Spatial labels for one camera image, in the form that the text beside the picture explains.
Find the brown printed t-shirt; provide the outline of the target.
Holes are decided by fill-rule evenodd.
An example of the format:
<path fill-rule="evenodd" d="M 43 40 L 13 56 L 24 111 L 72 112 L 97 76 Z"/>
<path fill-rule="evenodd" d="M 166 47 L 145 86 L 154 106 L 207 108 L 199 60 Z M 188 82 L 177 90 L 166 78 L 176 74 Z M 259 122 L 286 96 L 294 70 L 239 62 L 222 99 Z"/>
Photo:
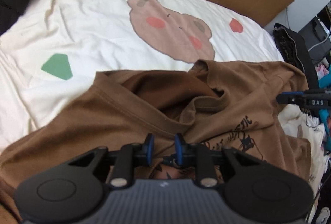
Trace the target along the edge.
<path fill-rule="evenodd" d="M 155 137 L 153 164 L 139 178 L 182 177 L 166 166 L 174 137 L 212 150 L 231 146 L 309 179 L 310 144 L 285 134 L 278 120 L 284 91 L 307 89 L 304 74 L 284 62 L 197 61 L 181 71 L 98 72 L 90 88 L 45 127 L 1 153 L 1 223 L 18 223 L 17 186 L 93 148 L 118 150 Z"/>

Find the folded black garment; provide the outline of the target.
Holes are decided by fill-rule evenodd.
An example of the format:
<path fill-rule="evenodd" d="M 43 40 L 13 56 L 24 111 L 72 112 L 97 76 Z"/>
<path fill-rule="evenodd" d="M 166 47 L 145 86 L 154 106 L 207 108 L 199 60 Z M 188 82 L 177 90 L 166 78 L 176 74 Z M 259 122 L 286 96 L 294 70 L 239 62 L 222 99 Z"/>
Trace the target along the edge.
<path fill-rule="evenodd" d="M 275 23 L 273 38 L 284 61 L 297 67 L 305 74 L 309 89 L 318 89 L 318 76 L 303 37 L 284 25 Z"/>

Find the cream bear print bedsheet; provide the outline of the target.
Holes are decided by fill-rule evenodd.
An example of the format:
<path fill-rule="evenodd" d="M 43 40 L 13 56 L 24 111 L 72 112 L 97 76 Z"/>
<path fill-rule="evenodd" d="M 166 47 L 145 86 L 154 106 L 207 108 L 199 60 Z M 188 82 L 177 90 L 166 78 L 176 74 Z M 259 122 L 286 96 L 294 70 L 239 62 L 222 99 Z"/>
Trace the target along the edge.
<path fill-rule="evenodd" d="M 31 0 L 1 36 L 1 153 L 48 125 L 98 72 L 187 72 L 199 60 L 286 63 L 259 24 L 204 0 Z M 286 135 L 309 142 L 304 180 L 317 191 L 324 126 L 295 105 L 283 105 L 278 120 Z M 151 179 L 193 177 L 169 156 L 166 166 L 187 175 Z"/>

